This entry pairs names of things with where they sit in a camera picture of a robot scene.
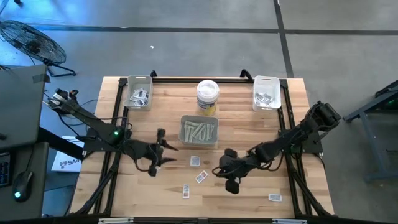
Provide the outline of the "black round floor fan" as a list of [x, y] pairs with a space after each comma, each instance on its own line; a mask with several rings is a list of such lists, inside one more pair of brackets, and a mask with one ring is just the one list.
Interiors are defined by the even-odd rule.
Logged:
[[19, 21], [0, 22], [0, 35], [19, 51], [47, 66], [51, 77], [75, 76], [72, 69], [61, 66], [66, 62], [64, 49], [43, 32]]

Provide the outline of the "light grey plastic bin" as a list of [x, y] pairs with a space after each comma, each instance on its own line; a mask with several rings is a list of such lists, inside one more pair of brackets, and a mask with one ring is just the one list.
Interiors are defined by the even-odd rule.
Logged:
[[[184, 132], [185, 132], [185, 121], [191, 121], [194, 123], [204, 123], [204, 124], [214, 124], [216, 131], [214, 138], [199, 141], [198, 139], [193, 138], [192, 142], [185, 142], [184, 141]], [[184, 115], [180, 121], [180, 133], [179, 133], [179, 140], [184, 144], [192, 145], [192, 146], [214, 146], [218, 142], [218, 125], [219, 121], [216, 117], [212, 116], [194, 116], [194, 115]]]
[[[146, 106], [141, 106], [141, 107], [136, 107], [134, 106], [134, 101], [130, 100], [130, 97], [133, 95], [134, 90], [142, 88], [144, 91], [147, 92], [147, 95], [149, 95], [149, 102], [148, 105]], [[151, 104], [152, 104], [152, 94], [153, 94], [153, 82], [152, 82], [152, 77], [149, 75], [143, 75], [143, 76], [138, 76], [138, 75], [131, 75], [128, 76], [127, 78], [127, 95], [126, 99], [124, 100], [124, 106], [129, 108], [130, 110], [136, 110], [136, 111], [150, 111], [151, 109]]]

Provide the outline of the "grey tape piece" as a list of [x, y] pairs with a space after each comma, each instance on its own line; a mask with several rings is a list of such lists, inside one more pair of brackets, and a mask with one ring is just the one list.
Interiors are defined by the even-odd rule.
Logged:
[[43, 82], [43, 83], [50, 83], [50, 77], [46, 74], [39, 74], [32, 76], [33, 83]]

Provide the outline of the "black computer mouse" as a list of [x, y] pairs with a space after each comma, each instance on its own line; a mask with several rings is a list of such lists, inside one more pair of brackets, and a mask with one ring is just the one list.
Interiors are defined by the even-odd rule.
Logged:
[[22, 203], [29, 199], [32, 191], [34, 173], [26, 170], [17, 175], [12, 185], [12, 194], [16, 202]]

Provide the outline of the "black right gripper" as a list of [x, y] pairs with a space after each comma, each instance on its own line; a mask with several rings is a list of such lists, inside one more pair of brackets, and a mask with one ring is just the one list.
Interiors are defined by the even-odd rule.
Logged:
[[235, 150], [227, 148], [219, 159], [218, 167], [213, 168], [212, 174], [219, 178], [225, 178], [225, 189], [232, 194], [239, 193], [240, 179], [246, 176], [248, 160], [238, 157]]

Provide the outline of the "yellow white Lysol wipes canister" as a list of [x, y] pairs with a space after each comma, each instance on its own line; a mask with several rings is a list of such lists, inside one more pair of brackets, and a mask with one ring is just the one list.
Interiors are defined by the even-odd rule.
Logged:
[[204, 115], [215, 114], [219, 93], [220, 88], [213, 80], [203, 80], [197, 85], [197, 105]]

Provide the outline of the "white paper with logo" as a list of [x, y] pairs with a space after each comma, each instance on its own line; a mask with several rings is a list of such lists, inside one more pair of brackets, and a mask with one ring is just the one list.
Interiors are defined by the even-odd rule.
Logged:
[[[73, 136], [62, 136], [68, 142], [71, 142], [81, 148], [84, 147], [84, 143], [77, 140]], [[79, 173], [81, 169], [81, 160], [74, 157], [68, 156], [67, 154], [57, 151], [54, 162], [52, 164], [51, 171], [54, 172], [74, 172]]]

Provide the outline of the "blue grey metal stand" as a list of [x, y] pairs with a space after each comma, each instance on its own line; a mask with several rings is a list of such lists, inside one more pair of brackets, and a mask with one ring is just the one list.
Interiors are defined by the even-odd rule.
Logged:
[[372, 130], [368, 118], [369, 114], [398, 115], [398, 80], [377, 91], [371, 101], [343, 117], [345, 123], [351, 123], [357, 118], [361, 120], [366, 137], [370, 143], [371, 152], [376, 159], [378, 171], [375, 174], [365, 176], [364, 180], [370, 182], [372, 180], [398, 178], [398, 169], [389, 170], [391, 163], [388, 158], [388, 150], [377, 146], [377, 137]]

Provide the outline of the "white plastic bin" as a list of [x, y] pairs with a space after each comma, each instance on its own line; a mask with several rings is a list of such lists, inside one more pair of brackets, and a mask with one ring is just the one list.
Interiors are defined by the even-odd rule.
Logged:
[[[267, 106], [265, 102], [255, 100], [256, 93], [267, 93], [274, 98], [273, 103]], [[280, 80], [277, 77], [256, 76], [252, 86], [252, 108], [256, 112], [275, 111], [281, 107]]]

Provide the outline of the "black keyboard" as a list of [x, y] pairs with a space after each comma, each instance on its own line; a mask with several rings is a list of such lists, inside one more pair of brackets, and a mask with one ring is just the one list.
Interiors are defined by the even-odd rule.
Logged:
[[11, 154], [0, 153], [0, 187], [6, 187], [11, 183]]

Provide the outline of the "white label strip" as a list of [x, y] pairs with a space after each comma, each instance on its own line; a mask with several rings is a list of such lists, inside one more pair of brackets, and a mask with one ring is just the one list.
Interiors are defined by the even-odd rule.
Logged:
[[133, 223], [133, 217], [111, 217], [111, 218], [100, 218], [98, 224], [128, 224]]
[[300, 219], [275, 218], [272, 220], [272, 224], [307, 224], [307, 221]]

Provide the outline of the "grey desk panel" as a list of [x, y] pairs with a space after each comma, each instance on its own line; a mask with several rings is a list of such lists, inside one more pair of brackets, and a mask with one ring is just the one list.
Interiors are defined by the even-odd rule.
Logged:
[[0, 71], [0, 152], [36, 142], [45, 83], [32, 76], [43, 73], [45, 65]]

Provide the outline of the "black support bar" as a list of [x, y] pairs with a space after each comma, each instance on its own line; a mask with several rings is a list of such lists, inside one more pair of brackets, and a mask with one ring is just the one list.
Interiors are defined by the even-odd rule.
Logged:
[[83, 149], [80, 146], [63, 139], [44, 128], [39, 128], [37, 142], [47, 142], [52, 149], [81, 161], [84, 159]]

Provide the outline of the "dark grey side desk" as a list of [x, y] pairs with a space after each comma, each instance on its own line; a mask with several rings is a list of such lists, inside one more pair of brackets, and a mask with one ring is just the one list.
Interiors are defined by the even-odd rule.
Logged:
[[[41, 217], [48, 152], [49, 144], [46, 142], [19, 147], [11, 152], [11, 183], [0, 187], [0, 222]], [[32, 172], [30, 196], [25, 202], [17, 202], [12, 185], [18, 174], [26, 170]]]

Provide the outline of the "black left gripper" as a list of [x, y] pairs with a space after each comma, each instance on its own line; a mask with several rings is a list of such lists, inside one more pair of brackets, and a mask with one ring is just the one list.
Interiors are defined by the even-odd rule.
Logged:
[[[159, 128], [157, 130], [157, 141], [156, 143], [148, 143], [144, 141], [135, 140], [135, 166], [137, 170], [141, 172], [148, 173], [151, 177], [155, 177], [157, 175], [157, 166], [161, 164], [165, 164], [167, 162], [176, 161], [174, 158], [165, 157], [161, 159], [161, 155], [163, 153], [163, 149], [171, 149], [174, 151], [178, 151], [177, 148], [171, 146], [166, 141], [163, 141], [165, 137], [165, 130]], [[141, 169], [138, 165], [138, 159], [145, 158], [151, 161], [150, 166], [147, 169]]]

